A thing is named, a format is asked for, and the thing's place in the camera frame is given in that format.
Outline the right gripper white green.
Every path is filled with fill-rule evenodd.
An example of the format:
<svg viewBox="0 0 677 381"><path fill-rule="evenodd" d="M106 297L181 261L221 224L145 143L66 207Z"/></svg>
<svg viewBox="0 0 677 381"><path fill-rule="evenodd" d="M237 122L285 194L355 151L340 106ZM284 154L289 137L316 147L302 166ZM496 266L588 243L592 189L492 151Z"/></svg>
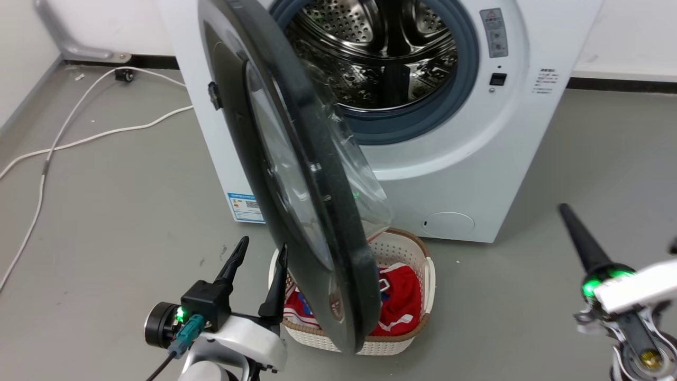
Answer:
<svg viewBox="0 0 677 381"><path fill-rule="evenodd" d="M559 214L585 272L582 296L593 311L621 314L664 301L677 300L677 259L635 270L612 262L569 204ZM677 256L677 237L668 247Z"/></svg>

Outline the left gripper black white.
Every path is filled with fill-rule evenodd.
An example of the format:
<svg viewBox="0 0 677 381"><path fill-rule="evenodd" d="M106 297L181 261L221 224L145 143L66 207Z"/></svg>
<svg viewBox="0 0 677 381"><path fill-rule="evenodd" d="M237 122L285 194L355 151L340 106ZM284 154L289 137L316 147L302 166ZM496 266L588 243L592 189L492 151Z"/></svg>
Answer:
<svg viewBox="0 0 677 381"><path fill-rule="evenodd" d="M269 268L269 289L257 316L232 312L233 282L250 243L244 236L235 246L214 282L199 280L181 298L185 318L205 318L205 330L185 353L183 372L282 371L286 365L286 343L280 324L286 301L288 247L283 243Z"/></svg>

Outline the dark grey round washer door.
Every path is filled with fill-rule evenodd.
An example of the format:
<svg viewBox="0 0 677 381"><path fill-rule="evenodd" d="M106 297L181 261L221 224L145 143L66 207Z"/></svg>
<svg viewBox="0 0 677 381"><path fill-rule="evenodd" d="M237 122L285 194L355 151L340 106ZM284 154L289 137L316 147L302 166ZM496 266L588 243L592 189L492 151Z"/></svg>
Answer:
<svg viewBox="0 0 677 381"><path fill-rule="evenodd" d="M370 241L394 213L324 80L257 0L198 0L220 109L245 176L325 335L360 352L379 321Z"/></svg>

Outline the white front-load washing machine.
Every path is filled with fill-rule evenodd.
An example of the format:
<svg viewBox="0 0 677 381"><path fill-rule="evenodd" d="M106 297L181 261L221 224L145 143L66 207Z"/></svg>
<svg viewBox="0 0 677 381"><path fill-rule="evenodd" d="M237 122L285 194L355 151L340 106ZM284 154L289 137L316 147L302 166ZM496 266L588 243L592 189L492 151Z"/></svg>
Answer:
<svg viewBox="0 0 677 381"><path fill-rule="evenodd" d="M223 113L209 100L198 0L157 3L225 200L229 205L227 193L253 195ZM428 215L457 212L475 222L461 241L494 242L602 3L462 0L477 31L480 63L460 110L435 130L397 144L362 145L351 130L391 205L390 228L430 237L422 229ZM480 11L491 8L505 18L507 57L489 57ZM494 72L507 74L505 85L489 85Z"/></svg>

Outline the blue-grey rubber door gasket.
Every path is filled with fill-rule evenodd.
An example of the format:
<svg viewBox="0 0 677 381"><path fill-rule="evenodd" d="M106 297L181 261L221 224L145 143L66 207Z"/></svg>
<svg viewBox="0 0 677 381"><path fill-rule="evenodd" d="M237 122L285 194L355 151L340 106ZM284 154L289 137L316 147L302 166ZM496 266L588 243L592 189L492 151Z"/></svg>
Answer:
<svg viewBox="0 0 677 381"><path fill-rule="evenodd" d="M269 5L269 12L285 33L292 18L309 1L273 0ZM449 121L471 96L479 72L480 50L477 31L468 10L462 4L462 0L423 0L423 2L442 15L447 28L452 32L459 53L459 65L452 82L446 84L435 95L413 106L390 112L349 111L337 101L328 85L326 75L299 57L316 80L324 80L323 90L332 92L346 122L362 145L397 144L421 137Z"/></svg>

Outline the blue energy label sticker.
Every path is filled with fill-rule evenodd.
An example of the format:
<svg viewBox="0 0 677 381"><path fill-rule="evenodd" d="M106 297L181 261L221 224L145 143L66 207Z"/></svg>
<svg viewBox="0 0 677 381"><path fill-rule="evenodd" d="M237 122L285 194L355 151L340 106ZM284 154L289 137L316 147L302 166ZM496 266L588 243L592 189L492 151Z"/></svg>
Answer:
<svg viewBox="0 0 677 381"><path fill-rule="evenodd" d="M253 195L227 193L227 199L235 221L264 224L263 214Z"/></svg>

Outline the red and white garment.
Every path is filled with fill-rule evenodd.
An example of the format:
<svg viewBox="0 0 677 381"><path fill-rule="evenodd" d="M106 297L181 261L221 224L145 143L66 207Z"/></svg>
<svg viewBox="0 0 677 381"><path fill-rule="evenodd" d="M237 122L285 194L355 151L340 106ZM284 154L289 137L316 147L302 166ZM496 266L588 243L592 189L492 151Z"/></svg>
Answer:
<svg viewBox="0 0 677 381"><path fill-rule="evenodd" d="M379 268L380 317L371 336L401 336L413 331L421 318L421 287L413 269L397 262ZM297 287L287 292L285 313L287 321L303 327L318 329L320 325Z"/></svg>

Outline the white plastic laundry basket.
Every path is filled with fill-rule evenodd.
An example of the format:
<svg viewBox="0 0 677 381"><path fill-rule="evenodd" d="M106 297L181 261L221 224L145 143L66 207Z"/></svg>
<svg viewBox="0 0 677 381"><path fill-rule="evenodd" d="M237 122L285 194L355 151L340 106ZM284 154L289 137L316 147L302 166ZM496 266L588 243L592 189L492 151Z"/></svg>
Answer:
<svg viewBox="0 0 677 381"><path fill-rule="evenodd" d="M359 352L359 355L365 356L394 356L406 350L428 323L435 296L435 266L425 244L410 232L390 229L372 241L370 247L375 254L379 268L402 262L413 269L420 282L422 315L416 328L410 333L401 336L369 335L363 343L362 350ZM287 292L297 287L291 276L288 276L286 282ZM338 351L336 345L325 335L321 328L318 330L303 327L291 323L285 318L282 325L291 337L300 344L315 349Z"/></svg>

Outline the round white filter cover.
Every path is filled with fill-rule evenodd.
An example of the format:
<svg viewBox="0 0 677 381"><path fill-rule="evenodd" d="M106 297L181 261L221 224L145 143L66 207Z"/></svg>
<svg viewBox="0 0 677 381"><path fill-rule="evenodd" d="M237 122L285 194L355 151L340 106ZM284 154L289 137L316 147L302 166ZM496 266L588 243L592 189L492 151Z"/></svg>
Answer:
<svg viewBox="0 0 677 381"><path fill-rule="evenodd" d="M457 212L438 212L428 215L422 222L423 231L438 239L464 240L474 228L471 217Z"/></svg>

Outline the grey warning sticker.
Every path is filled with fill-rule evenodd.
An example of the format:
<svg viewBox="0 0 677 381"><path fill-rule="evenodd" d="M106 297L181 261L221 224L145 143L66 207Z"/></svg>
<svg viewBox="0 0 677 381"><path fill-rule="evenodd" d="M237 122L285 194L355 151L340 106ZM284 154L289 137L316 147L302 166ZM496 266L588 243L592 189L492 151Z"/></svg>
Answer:
<svg viewBox="0 0 677 381"><path fill-rule="evenodd" d="M480 11L484 32L488 41L490 58L507 57L508 39L506 35L505 18L500 8L491 8Z"/></svg>

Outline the stainless steel washer drum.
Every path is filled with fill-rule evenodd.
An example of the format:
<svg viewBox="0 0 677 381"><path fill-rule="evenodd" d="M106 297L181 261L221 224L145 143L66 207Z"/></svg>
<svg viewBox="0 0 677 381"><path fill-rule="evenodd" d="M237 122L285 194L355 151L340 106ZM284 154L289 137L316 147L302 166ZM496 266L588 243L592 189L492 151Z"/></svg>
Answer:
<svg viewBox="0 0 677 381"><path fill-rule="evenodd" d="M358 113L413 106L452 82L459 65L452 32L423 0L310 0L285 33L338 103Z"/></svg>

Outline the grey metal floor bracket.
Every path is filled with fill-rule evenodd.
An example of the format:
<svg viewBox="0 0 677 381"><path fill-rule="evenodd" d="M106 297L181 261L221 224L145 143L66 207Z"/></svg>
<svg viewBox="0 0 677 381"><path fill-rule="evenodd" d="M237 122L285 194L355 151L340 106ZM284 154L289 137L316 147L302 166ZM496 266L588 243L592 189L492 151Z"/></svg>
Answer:
<svg viewBox="0 0 677 381"><path fill-rule="evenodd" d="M33 0L33 5L65 60L125 64L133 58L132 54L125 51L104 50L81 44L67 31L48 0Z"/></svg>

